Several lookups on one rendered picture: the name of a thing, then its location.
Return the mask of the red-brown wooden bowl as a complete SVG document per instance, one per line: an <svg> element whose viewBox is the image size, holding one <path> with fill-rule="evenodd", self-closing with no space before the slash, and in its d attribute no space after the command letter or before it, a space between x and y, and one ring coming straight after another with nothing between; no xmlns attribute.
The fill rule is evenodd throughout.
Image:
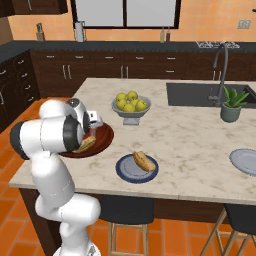
<svg viewBox="0 0 256 256"><path fill-rule="evenodd" d="M86 151L81 153L63 152L61 156L67 158L86 158L94 156L104 151L114 138L113 129L106 123L103 123L96 131L96 142Z"/></svg>

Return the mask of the toasted bun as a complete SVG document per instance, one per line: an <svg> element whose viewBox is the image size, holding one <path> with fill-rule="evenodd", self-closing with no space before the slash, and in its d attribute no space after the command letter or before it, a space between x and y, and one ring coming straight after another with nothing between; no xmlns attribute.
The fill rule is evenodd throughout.
<svg viewBox="0 0 256 256"><path fill-rule="evenodd" d="M146 172L153 172L156 165L146 156L143 151L134 152L133 158L135 163Z"/></svg>
<svg viewBox="0 0 256 256"><path fill-rule="evenodd" d="M96 142L95 136L89 136L82 141L82 144L77 150L74 150L74 153L82 153L92 147Z"/></svg>

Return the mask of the grey fruit bowl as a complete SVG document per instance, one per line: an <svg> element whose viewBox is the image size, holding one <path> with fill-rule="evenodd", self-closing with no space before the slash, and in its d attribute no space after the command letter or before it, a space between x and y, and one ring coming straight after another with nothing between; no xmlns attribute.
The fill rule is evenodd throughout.
<svg viewBox="0 0 256 256"><path fill-rule="evenodd" d="M120 117L123 118L123 124L124 125L138 125L140 122L140 118L145 115L146 112L149 111L151 107L151 101L149 98L145 96L138 96L139 100L144 100L147 103L147 108L140 112L124 112L122 110L119 110L116 107L116 100L112 101L112 109L114 112L116 112Z"/></svg>

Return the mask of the blue-rimmed grey plate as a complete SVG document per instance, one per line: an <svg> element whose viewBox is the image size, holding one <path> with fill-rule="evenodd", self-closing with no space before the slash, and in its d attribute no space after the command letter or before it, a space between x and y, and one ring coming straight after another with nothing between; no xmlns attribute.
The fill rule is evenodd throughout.
<svg viewBox="0 0 256 256"><path fill-rule="evenodd" d="M256 150L236 149L230 153L229 159L238 170L256 177Z"/></svg>
<svg viewBox="0 0 256 256"><path fill-rule="evenodd" d="M124 181L134 184L142 184L153 180L158 174L159 166L154 158L151 156L148 156L148 158L156 166L154 171L144 171L135 163L133 155L127 154L121 157L116 163L117 175Z"/></svg>

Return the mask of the dark cupboard run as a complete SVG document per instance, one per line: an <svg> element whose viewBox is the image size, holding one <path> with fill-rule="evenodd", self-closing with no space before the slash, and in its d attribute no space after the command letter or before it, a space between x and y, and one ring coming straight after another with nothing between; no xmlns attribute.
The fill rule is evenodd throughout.
<svg viewBox="0 0 256 256"><path fill-rule="evenodd" d="M33 51L40 95L71 97L88 78L256 81L256 53Z"/></svg>

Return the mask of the dark drawer run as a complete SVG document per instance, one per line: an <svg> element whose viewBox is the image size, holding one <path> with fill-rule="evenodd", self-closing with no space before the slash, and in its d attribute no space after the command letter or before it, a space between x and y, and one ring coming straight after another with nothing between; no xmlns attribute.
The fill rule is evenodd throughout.
<svg viewBox="0 0 256 256"><path fill-rule="evenodd" d="M0 133L39 98L29 51L0 63Z"/></svg>

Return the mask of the black-seat wooden stool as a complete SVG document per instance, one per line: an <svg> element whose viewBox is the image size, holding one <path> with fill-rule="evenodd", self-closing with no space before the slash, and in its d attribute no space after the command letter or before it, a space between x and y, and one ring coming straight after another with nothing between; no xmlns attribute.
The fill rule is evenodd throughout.
<svg viewBox="0 0 256 256"><path fill-rule="evenodd" d="M154 200L146 197L103 195L100 219L108 222L108 256L148 256L148 225L154 221ZM133 226L142 230L143 253L116 250L116 228Z"/></svg>
<svg viewBox="0 0 256 256"><path fill-rule="evenodd" d="M220 236L224 235L224 232L220 232L219 227L225 218L228 218L232 232L229 235L226 246L223 246ZM252 239L256 247L256 205L225 204L200 256L205 255L214 238L217 238L221 256L229 256L229 252L239 234L243 234L244 240L236 256L242 256L249 239Z"/></svg>

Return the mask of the dark sink basin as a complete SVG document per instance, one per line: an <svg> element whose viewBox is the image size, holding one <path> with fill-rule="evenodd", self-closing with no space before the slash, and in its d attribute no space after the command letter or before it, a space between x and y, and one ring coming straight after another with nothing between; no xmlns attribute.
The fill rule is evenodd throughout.
<svg viewBox="0 0 256 256"><path fill-rule="evenodd" d="M218 95L218 84L207 83L167 83L167 98L169 106L214 107L209 96ZM248 84L226 84L230 90L234 88L238 94L245 91L245 108L256 109L256 92Z"/></svg>

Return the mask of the knife block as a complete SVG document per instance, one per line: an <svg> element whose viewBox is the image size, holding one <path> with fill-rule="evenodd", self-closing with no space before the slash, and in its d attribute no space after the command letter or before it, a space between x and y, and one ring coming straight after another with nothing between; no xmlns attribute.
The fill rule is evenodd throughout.
<svg viewBox="0 0 256 256"><path fill-rule="evenodd" d="M42 24L37 23L36 27L37 27L37 32L36 32L37 40L38 41L44 41L45 40L45 35L44 35L43 28L42 28Z"/></svg>

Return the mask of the black-framed window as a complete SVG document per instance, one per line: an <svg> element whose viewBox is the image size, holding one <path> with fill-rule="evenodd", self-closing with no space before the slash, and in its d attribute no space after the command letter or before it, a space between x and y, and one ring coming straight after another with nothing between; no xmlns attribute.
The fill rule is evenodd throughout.
<svg viewBox="0 0 256 256"><path fill-rule="evenodd" d="M181 0L70 0L85 29L179 28Z"/></svg>

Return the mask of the dark wooden kitchen island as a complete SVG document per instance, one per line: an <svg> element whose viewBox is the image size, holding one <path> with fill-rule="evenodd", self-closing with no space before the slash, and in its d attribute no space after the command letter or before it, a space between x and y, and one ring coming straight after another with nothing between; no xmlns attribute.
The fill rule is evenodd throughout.
<svg viewBox="0 0 256 256"><path fill-rule="evenodd" d="M61 245L59 224L36 214L35 201L39 196L37 190L20 188L19 191L45 255L52 256ZM154 200L155 217L161 219L214 223L222 209L222 203L159 198Z"/></svg>

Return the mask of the green plant in grey pot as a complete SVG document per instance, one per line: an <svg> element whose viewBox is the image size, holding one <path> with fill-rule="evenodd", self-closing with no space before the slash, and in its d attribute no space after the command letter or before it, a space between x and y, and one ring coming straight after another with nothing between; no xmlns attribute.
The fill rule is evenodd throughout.
<svg viewBox="0 0 256 256"><path fill-rule="evenodd" d="M227 123L236 122L240 116L242 107L246 105L245 99L248 93L242 91L238 94L235 88L231 88L230 90L224 88L224 94L226 101L221 106L220 117Z"/></svg>

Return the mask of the hob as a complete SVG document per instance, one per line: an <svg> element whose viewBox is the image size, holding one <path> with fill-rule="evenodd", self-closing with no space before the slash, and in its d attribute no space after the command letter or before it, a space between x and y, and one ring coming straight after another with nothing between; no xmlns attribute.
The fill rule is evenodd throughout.
<svg viewBox="0 0 256 256"><path fill-rule="evenodd" d="M217 41L196 41L200 49L217 49L220 45L225 44L228 49L240 49L240 45L235 42L217 42Z"/></svg>

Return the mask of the dark wall cupboard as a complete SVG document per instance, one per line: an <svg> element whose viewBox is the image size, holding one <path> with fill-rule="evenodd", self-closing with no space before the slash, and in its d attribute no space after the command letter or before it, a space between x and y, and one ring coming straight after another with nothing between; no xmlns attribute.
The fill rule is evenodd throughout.
<svg viewBox="0 0 256 256"><path fill-rule="evenodd" d="M58 15L67 12L66 0L0 0L0 18L13 15Z"/></svg>

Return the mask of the grey wall socket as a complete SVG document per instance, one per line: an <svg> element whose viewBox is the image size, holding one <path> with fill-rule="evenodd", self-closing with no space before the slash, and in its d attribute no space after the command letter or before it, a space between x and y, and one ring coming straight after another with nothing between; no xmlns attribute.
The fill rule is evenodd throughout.
<svg viewBox="0 0 256 256"><path fill-rule="evenodd" d="M238 29L249 29L250 28L250 24L251 24L251 20L250 19L240 19L238 22Z"/></svg>

